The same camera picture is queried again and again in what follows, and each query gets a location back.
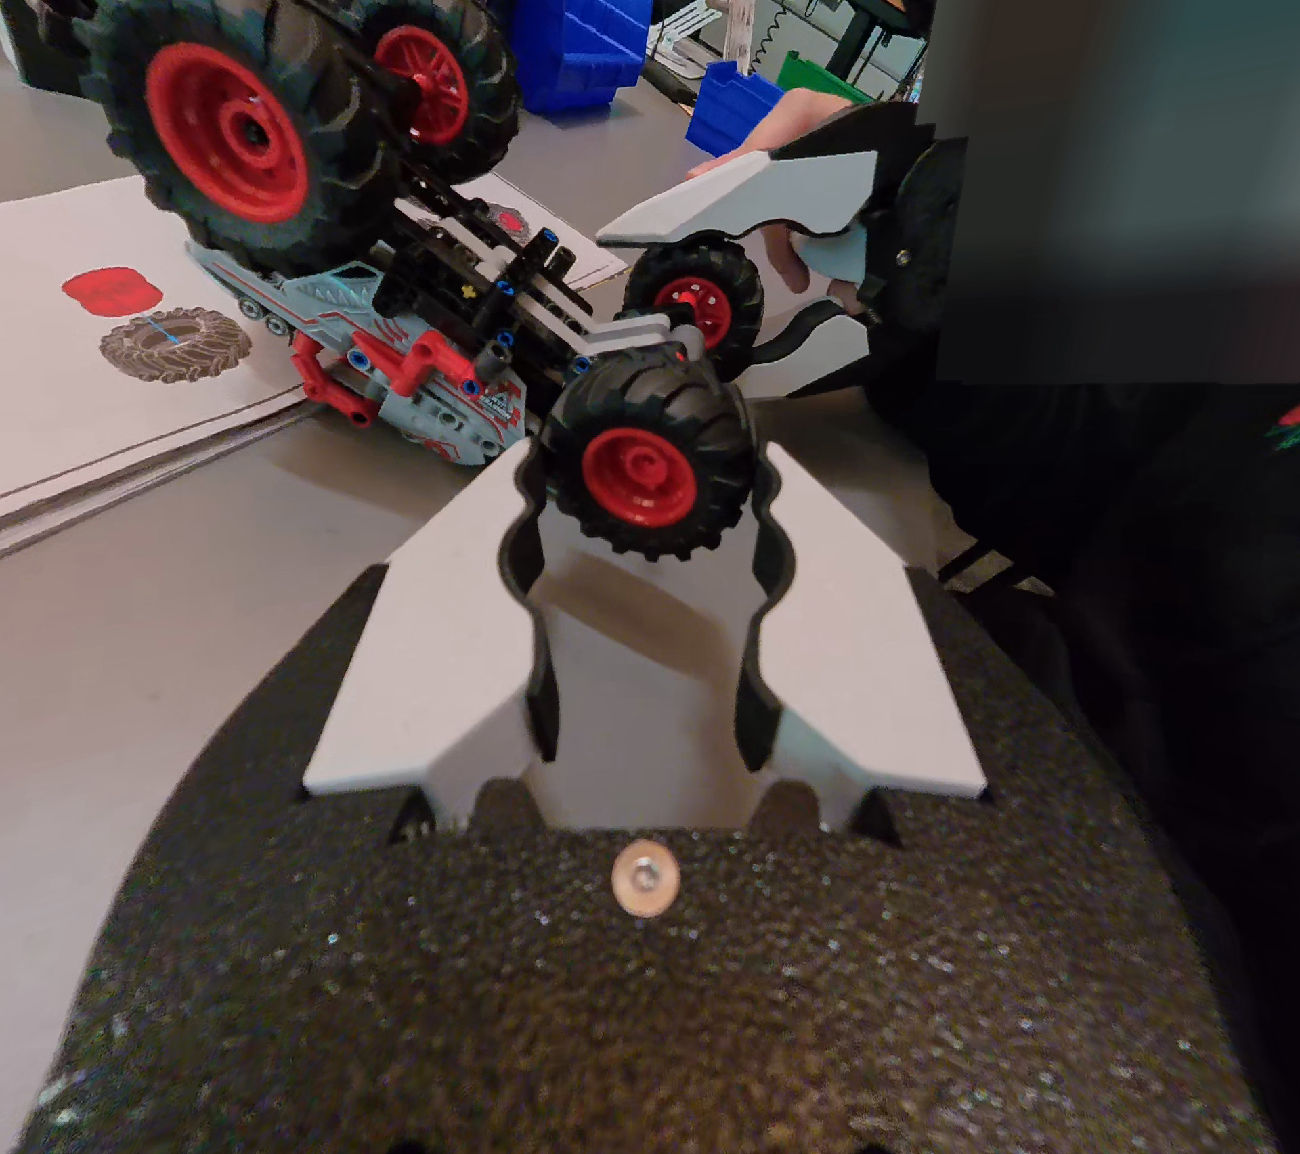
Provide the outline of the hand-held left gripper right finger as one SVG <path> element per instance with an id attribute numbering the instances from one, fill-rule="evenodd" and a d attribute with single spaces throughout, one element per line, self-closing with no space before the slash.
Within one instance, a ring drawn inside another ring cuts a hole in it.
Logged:
<path id="1" fill-rule="evenodd" d="M 758 457 L 754 609 L 736 747 L 770 800 L 860 831 L 882 793 L 982 800 L 987 774 L 919 607 L 908 563 L 788 449 Z"/>

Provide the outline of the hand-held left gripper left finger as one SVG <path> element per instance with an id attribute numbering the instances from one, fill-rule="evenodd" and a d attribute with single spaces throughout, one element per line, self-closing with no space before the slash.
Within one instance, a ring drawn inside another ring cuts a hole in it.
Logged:
<path id="1" fill-rule="evenodd" d="M 563 700 L 542 609 L 538 440 L 519 440 L 388 562 L 315 750 L 313 798 L 420 789 L 465 829 L 481 789 L 560 748 Z"/>

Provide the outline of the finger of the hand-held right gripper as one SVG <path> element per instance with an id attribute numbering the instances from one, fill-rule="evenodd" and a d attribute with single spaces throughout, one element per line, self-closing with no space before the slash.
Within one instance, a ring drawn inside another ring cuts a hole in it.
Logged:
<path id="1" fill-rule="evenodd" d="M 870 203 L 877 150 L 778 158 L 733 156 L 610 220 L 595 236 L 605 249 L 646 249 L 692 236 L 742 238 L 786 222 L 809 236 L 842 236 Z"/>
<path id="2" fill-rule="evenodd" d="M 870 327 L 838 300 L 813 300 L 760 343 L 731 385 L 747 400 L 811 395 L 870 357 Z"/>

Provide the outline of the toy brick monster truck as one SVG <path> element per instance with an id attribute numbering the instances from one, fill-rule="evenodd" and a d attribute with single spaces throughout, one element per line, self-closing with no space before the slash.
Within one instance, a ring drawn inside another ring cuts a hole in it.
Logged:
<path id="1" fill-rule="evenodd" d="M 722 545 L 758 479 L 731 385 L 761 322 L 758 267 L 724 236 L 658 252 L 664 275 L 633 268 L 623 311 L 595 321 L 555 229 L 519 243 L 485 200 L 419 165 L 414 82 L 365 54 L 353 4 L 309 2 L 395 100 L 388 230 L 363 259 L 306 275 L 251 268 L 188 234 L 192 261 L 288 339 L 306 398 L 350 422 L 385 421 L 468 467 L 536 435 L 547 490 L 585 536 L 649 562 Z"/>

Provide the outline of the small black wheel red hub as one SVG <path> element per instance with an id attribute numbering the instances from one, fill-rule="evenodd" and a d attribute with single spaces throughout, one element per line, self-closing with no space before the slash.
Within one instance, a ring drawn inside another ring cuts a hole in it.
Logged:
<path id="1" fill-rule="evenodd" d="M 91 0 L 83 89 L 188 234 L 281 275 L 363 259 L 401 191 L 394 95 L 309 0 Z"/>
<path id="2" fill-rule="evenodd" d="M 419 89 L 405 136 L 450 185 L 494 172 L 520 115 L 513 50 L 477 0 L 353 0 L 365 54 Z"/>

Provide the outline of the grey desk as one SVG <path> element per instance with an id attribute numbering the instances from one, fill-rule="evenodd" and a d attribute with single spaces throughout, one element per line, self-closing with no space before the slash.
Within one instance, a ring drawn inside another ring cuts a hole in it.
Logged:
<path id="1" fill-rule="evenodd" d="M 604 115 L 524 117 L 503 173 L 595 236 L 704 154 L 640 82 Z M 120 177 L 99 108 L 4 61 L 4 197 Z M 969 538 L 860 393 L 765 402 L 782 444 L 905 562 Z M 120 877 L 203 743 L 373 562 L 468 477 L 391 430 L 315 416 L 4 559 L 4 952 L 79 963 Z M 583 829 L 744 817 L 731 708 L 758 607 L 754 517 L 722 550 L 610 556 L 542 517 L 533 586 L 563 689 L 560 759 L 533 795 Z"/>

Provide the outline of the person's right hand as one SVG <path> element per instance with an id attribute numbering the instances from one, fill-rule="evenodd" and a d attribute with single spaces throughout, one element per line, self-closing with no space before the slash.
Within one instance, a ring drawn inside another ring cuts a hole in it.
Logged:
<path id="1" fill-rule="evenodd" d="M 692 166 L 687 172 L 687 179 L 709 173 L 740 156 L 773 150 L 790 140 L 799 140 L 847 108 L 847 100 L 829 93 L 790 89 L 781 102 L 776 102 L 773 112 L 758 123 L 758 129 L 740 148 Z M 804 295 L 811 286 L 811 268 L 792 249 L 792 230 L 786 222 L 768 222 L 760 229 L 760 234 L 773 268 L 781 275 L 781 280 L 786 280 L 790 291 Z"/>

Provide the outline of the blue bin with marker tag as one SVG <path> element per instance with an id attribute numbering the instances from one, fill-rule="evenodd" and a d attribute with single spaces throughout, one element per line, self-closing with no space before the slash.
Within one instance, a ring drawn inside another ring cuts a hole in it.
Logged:
<path id="1" fill-rule="evenodd" d="M 685 139 L 709 156 L 740 148 L 786 89 L 761 75 L 742 75 L 731 58 L 709 63 Z"/>

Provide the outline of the green storage bin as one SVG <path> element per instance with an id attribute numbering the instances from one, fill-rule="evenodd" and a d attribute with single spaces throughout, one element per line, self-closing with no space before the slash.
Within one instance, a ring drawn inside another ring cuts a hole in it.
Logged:
<path id="1" fill-rule="evenodd" d="M 800 57 L 799 50 L 788 50 L 788 57 L 781 67 L 781 75 L 778 75 L 778 86 L 786 93 L 813 89 L 813 93 L 835 95 L 835 97 L 855 102 L 855 106 L 874 102 L 874 97 L 870 97 L 865 89 L 845 82 L 842 77 L 837 77 L 827 67 Z"/>

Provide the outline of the white board stand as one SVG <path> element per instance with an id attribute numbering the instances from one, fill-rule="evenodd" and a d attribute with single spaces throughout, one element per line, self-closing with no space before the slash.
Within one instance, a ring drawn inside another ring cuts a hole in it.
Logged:
<path id="1" fill-rule="evenodd" d="M 724 7 L 711 7 L 705 0 L 692 0 L 664 20 L 653 23 L 644 50 L 646 63 L 658 61 L 681 80 L 700 82 L 715 57 L 704 50 L 696 36 L 724 16 Z"/>

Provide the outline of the blue storage bin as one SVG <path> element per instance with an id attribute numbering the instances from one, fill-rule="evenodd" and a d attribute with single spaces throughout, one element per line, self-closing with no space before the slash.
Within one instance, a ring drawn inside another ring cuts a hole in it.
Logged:
<path id="1" fill-rule="evenodd" d="M 524 108 L 547 117 L 609 108 L 640 82 L 653 20 L 654 0 L 515 0 Z"/>

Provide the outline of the open instruction booklet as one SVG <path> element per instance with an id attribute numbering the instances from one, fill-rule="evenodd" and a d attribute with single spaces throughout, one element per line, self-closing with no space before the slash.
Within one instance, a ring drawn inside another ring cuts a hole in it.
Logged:
<path id="1" fill-rule="evenodd" d="M 313 413 L 140 177 L 4 203 L 4 553 Z"/>

